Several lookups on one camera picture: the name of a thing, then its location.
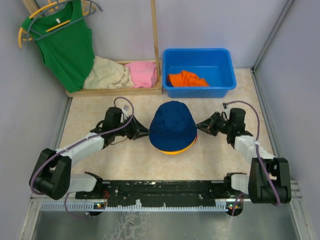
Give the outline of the orange hat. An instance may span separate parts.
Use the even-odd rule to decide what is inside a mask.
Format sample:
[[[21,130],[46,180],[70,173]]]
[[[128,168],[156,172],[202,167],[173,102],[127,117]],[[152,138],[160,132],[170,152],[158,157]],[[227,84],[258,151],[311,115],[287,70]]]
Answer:
[[[173,87],[209,87],[204,78],[197,74],[182,70],[180,73],[168,74],[168,80]]]

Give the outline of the yellow bucket hat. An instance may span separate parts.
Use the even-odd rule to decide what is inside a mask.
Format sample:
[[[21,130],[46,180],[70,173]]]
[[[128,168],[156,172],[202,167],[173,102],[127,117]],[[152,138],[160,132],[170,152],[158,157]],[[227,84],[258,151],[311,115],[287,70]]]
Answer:
[[[176,150],[176,151],[164,151],[164,150],[159,150],[161,153],[166,154],[166,155],[178,155],[181,154],[185,151],[187,151],[188,149],[190,149],[194,144],[190,144],[189,146],[181,149],[181,150]]]

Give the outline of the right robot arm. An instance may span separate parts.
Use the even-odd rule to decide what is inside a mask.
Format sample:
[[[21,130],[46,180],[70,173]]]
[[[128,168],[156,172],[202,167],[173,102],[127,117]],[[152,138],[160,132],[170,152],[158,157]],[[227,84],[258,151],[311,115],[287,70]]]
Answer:
[[[292,199],[289,162],[268,153],[246,130],[246,111],[231,108],[229,113],[215,112],[198,123],[197,129],[211,136],[226,135],[226,141],[250,163],[249,174],[228,173],[223,192],[229,198],[248,195],[254,204],[288,204]]]

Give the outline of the blue plastic bin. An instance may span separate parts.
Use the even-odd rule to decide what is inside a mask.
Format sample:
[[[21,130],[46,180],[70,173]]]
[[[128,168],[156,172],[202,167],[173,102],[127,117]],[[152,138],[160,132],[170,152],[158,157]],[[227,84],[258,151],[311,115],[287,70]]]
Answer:
[[[188,71],[208,86],[175,87],[169,75]],[[169,48],[163,52],[162,85],[170,98],[223,98],[237,86],[230,52],[225,48]]]

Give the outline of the navy blue hat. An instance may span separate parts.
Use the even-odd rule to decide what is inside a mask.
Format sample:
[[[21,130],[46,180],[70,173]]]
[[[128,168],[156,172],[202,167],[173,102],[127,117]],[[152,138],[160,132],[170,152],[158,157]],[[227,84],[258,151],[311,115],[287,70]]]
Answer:
[[[187,105],[180,101],[160,105],[148,136],[150,143],[163,152],[177,152],[189,147],[197,137],[197,128]]]

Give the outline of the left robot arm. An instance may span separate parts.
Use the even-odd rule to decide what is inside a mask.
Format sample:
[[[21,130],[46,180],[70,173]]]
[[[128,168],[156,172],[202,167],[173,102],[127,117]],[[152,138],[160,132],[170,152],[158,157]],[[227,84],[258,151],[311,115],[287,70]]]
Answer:
[[[116,137],[137,140],[149,130],[123,108],[110,107],[103,120],[83,139],[64,148],[44,149],[37,160],[29,186],[34,194],[59,200],[69,193],[86,192],[97,199],[103,195],[102,178],[85,172],[71,173],[72,168],[90,155],[110,146]]]

